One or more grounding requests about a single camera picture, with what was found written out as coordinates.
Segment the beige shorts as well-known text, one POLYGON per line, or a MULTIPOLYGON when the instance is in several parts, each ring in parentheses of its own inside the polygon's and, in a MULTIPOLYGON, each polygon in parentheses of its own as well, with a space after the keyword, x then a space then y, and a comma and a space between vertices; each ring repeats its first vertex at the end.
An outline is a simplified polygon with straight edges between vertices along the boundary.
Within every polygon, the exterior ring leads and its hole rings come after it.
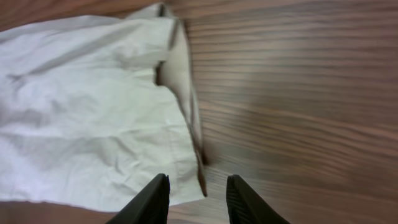
POLYGON ((201 200, 188 40, 165 4, 1 32, 1 200, 117 212, 157 174, 201 200))

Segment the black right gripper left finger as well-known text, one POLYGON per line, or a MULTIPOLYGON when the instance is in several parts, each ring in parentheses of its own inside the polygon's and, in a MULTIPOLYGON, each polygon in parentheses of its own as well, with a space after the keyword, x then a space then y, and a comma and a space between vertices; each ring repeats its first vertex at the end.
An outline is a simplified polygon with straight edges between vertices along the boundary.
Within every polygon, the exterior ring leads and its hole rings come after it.
POLYGON ((157 174, 106 224, 166 224, 169 203, 169 177, 157 174))

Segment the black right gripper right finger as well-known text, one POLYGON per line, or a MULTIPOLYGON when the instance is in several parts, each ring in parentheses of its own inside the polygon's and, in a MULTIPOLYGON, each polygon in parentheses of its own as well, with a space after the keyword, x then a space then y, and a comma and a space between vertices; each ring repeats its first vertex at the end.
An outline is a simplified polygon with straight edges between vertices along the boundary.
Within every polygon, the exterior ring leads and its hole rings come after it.
POLYGON ((227 178, 226 203, 230 224, 290 224, 239 175, 227 178))

